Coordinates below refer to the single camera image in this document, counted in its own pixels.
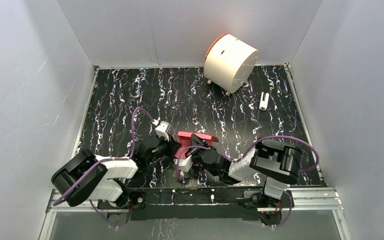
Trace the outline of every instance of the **floor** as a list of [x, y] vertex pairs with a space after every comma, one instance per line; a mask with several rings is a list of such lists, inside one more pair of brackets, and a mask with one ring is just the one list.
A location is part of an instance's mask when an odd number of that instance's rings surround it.
[[[266, 111], [258, 110], [262, 92], [269, 92]], [[217, 149], [236, 158], [252, 142], [271, 135], [288, 135], [307, 140], [296, 102], [282, 65], [256, 66], [248, 82], [235, 94], [208, 85], [202, 67], [100, 69], [81, 132], [78, 150], [91, 149], [97, 155], [122, 157], [131, 145], [131, 113], [136, 107], [167, 121], [177, 131], [217, 136]], [[139, 115], [138, 138], [150, 134], [149, 120]], [[314, 164], [305, 153], [302, 168]], [[144, 171], [143, 177], [127, 181], [131, 188], [179, 187], [174, 166], [161, 159]], [[261, 186], [265, 176], [255, 174], [238, 186]], [[316, 170], [302, 174], [298, 185], [324, 184]], [[186, 187], [215, 187], [224, 183], [202, 170]]]

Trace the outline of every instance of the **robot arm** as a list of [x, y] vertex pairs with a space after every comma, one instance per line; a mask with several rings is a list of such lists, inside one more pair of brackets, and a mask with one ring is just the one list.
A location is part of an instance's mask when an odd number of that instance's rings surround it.
[[[63, 194], [86, 175], [65, 198], [69, 206], [75, 207], [86, 200], [108, 200], [117, 206], [124, 206], [129, 201], [129, 190], [120, 179], [133, 178], [137, 171], [162, 156], [173, 158], [180, 148], [180, 143], [169, 134], [170, 129], [171, 125], [167, 122], [157, 124], [154, 135], [137, 141], [132, 158], [105, 157], [95, 155], [88, 149], [81, 150], [52, 176], [51, 182]], [[105, 161], [86, 174], [101, 160]]]
[[[154, 124], [155, 134], [138, 140], [131, 158], [104, 157], [82, 150], [52, 176], [52, 183], [62, 194], [88, 171], [65, 198], [71, 207], [86, 200], [108, 200], [119, 207], [124, 206], [129, 201], [129, 190], [120, 179], [134, 178], [136, 172], [162, 156], [174, 159], [181, 147], [169, 133], [171, 125], [168, 122]], [[281, 199], [290, 184], [298, 182], [302, 150], [291, 144], [266, 140], [237, 161], [228, 160], [195, 134], [191, 135], [190, 145], [208, 149], [192, 148], [186, 152], [186, 158], [178, 163], [183, 172], [198, 164], [228, 185], [260, 172], [269, 177], [264, 184], [264, 195], [275, 200]], [[90, 171], [92, 165], [103, 159], [105, 161]]]
[[209, 149], [189, 150], [187, 158], [179, 163], [179, 169], [184, 172], [189, 171], [192, 164], [200, 164], [228, 185], [239, 183], [257, 172], [263, 173], [268, 176], [264, 194], [278, 200], [290, 185], [298, 183], [303, 151], [294, 145], [265, 140], [242, 158], [233, 161], [219, 154], [195, 134], [192, 134], [191, 146]]

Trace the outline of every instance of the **orange lid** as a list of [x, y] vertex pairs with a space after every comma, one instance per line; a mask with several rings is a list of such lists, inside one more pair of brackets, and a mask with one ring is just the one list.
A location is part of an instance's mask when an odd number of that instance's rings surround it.
[[204, 62], [207, 60], [207, 56], [208, 56], [208, 54], [210, 53], [211, 49], [213, 48], [214, 44], [216, 44], [220, 39], [222, 39], [222, 37], [224, 37], [224, 36], [226, 36], [226, 35], [228, 35], [228, 33], [225, 33], [225, 34], [221, 35], [219, 38], [217, 38], [217, 40], [215, 40], [215, 41], [211, 44], [211, 46], [208, 48], [208, 51], [207, 51], [206, 54], [205, 54]]

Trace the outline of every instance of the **white cylinder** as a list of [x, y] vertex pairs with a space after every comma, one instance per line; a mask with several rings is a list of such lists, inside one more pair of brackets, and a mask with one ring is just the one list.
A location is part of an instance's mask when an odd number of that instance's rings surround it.
[[236, 92], [248, 79], [257, 62], [257, 49], [225, 34], [208, 49], [204, 76], [229, 93]]

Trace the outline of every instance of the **white wall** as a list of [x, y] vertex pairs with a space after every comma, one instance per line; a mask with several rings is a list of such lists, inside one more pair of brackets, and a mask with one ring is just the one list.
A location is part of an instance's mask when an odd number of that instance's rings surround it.
[[353, 239], [384, 239], [384, 1], [324, 0], [291, 66]]
[[58, 0], [95, 66], [203, 66], [230, 33], [260, 51], [257, 64], [291, 61], [322, 0]]
[[38, 239], [92, 79], [56, 0], [0, 0], [0, 239]]

